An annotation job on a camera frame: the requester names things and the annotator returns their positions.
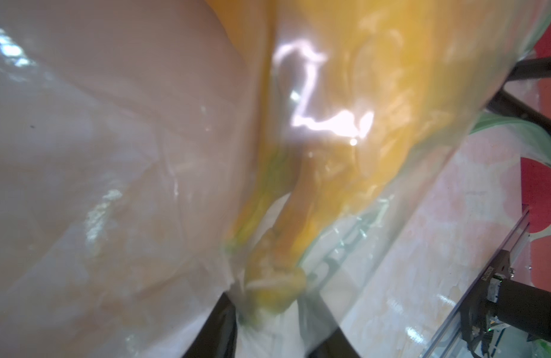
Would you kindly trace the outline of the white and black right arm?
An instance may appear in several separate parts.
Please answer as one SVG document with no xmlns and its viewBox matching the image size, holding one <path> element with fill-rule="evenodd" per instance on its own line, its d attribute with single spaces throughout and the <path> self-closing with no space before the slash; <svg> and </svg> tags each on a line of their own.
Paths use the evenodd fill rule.
<svg viewBox="0 0 551 358">
<path fill-rule="evenodd" d="M 460 332 L 473 357 L 488 357 L 485 336 L 506 324 L 551 343 L 551 292 L 512 279 L 510 253 L 498 251 L 459 306 Z"/>
</svg>

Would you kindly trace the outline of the zip-top bag with dinosaur print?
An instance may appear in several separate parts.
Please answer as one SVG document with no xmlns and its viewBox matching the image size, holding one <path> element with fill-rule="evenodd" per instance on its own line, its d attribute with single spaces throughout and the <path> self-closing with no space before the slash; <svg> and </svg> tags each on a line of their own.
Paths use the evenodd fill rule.
<svg viewBox="0 0 551 358">
<path fill-rule="evenodd" d="M 0 1 L 0 357 L 182 357 L 223 293 L 237 357 L 305 357 L 340 328 L 361 357 L 417 357 L 513 226 L 516 141 L 478 113 L 415 147 L 300 260 L 308 285 L 252 313 L 237 249 L 254 189 L 258 76 L 210 1 Z"/>
</svg>

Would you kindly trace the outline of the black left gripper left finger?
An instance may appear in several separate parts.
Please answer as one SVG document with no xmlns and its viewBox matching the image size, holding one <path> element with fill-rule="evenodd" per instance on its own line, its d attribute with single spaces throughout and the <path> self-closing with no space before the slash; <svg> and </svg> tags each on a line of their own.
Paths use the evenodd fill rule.
<svg viewBox="0 0 551 358">
<path fill-rule="evenodd" d="M 237 310 L 223 293 L 183 358 L 235 358 Z"/>
</svg>

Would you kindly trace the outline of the yellow banana bunch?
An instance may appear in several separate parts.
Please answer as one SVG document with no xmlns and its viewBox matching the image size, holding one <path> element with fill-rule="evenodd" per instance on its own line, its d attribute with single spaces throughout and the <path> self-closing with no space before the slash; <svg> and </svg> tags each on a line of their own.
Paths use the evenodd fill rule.
<svg viewBox="0 0 551 358">
<path fill-rule="evenodd" d="M 285 204 L 249 254 L 252 313 L 280 314 L 306 290 L 299 263 L 338 219 L 366 210 L 415 147 L 466 135 L 551 1 L 210 1 L 256 71 L 254 189 L 229 234 L 237 249 Z"/>
</svg>

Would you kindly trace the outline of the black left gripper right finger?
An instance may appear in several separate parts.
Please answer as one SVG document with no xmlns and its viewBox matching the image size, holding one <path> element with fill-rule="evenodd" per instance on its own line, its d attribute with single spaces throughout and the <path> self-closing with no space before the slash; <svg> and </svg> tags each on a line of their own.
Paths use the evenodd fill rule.
<svg viewBox="0 0 551 358">
<path fill-rule="evenodd" d="M 360 358 L 360 355 L 347 340 L 343 331 L 338 328 L 330 337 L 315 347 L 307 355 L 307 358 Z"/>
</svg>

